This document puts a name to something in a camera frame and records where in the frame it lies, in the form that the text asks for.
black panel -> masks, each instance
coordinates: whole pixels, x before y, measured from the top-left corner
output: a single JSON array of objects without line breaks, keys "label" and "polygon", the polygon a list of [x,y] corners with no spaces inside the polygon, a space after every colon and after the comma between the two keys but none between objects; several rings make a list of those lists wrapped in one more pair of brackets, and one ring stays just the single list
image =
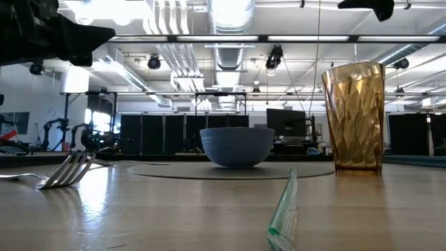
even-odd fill
[{"label": "black panel", "polygon": [[183,121],[184,116],[166,116],[165,124],[165,154],[175,154],[183,151]]},{"label": "black panel", "polygon": [[121,116],[121,148],[123,154],[141,153],[141,115]]},{"label": "black panel", "polygon": [[435,156],[446,155],[446,114],[430,114],[432,144]]},{"label": "black panel", "polygon": [[229,115],[229,127],[249,127],[248,116]]},{"label": "black panel", "polygon": [[110,116],[113,114],[113,103],[100,96],[89,96],[87,100],[87,108],[92,112],[102,112]]},{"label": "black panel", "polygon": [[266,120],[269,129],[274,129],[276,136],[307,136],[305,112],[283,109],[267,109]]},{"label": "black panel", "polygon": [[186,151],[195,151],[198,146],[203,150],[201,143],[200,130],[206,127],[205,116],[187,116],[186,125]]},{"label": "black panel", "polygon": [[229,125],[229,117],[227,115],[208,116],[208,128],[225,128]]},{"label": "black panel", "polygon": [[429,155],[426,114],[389,115],[390,148],[396,155]]},{"label": "black panel", "polygon": [[162,154],[162,116],[142,116],[142,153]]}]

bowl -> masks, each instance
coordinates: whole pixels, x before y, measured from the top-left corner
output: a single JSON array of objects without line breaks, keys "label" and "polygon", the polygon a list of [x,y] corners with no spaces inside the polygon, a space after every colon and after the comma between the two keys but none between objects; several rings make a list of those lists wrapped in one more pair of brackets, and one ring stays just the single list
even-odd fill
[{"label": "bowl", "polygon": [[274,130],[267,128],[211,128],[200,130],[208,158],[222,167],[253,167],[270,153]]}]

fork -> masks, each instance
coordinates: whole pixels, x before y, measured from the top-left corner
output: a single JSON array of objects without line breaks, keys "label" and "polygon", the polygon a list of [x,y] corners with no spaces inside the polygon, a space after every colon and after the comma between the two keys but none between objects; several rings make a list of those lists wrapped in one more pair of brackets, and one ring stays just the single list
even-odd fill
[{"label": "fork", "polygon": [[95,160],[95,154],[93,154],[91,157],[89,157],[89,161],[87,162],[85,167],[80,170],[88,157],[87,155],[84,155],[81,158],[81,156],[82,155],[80,154],[76,155],[71,165],[68,165],[70,164],[70,161],[72,159],[72,155],[69,155],[62,163],[62,165],[56,170],[56,172],[51,175],[51,177],[40,174],[16,174],[0,175],[0,179],[17,179],[27,176],[35,177],[40,180],[36,183],[36,189],[62,188],[69,185],[74,185],[84,177],[84,175],[90,169],[91,164],[93,164]]}]

monitor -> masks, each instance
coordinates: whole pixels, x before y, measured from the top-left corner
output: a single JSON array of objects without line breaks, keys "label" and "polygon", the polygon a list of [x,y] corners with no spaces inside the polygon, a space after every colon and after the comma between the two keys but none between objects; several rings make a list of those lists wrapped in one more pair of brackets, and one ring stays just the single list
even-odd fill
[{"label": "monitor", "polygon": [[274,129],[276,136],[307,136],[305,112],[284,109],[267,109],[266,121],[267,127],[269,129]]}]

amber glass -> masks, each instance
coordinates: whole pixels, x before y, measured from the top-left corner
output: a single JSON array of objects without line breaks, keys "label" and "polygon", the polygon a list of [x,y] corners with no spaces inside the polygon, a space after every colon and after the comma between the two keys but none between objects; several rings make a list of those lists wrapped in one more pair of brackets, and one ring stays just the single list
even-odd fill
[{"label": "amber glass", "polygon": [[322,74],[337,172],[383,168],[384,65],[352,63]]}]

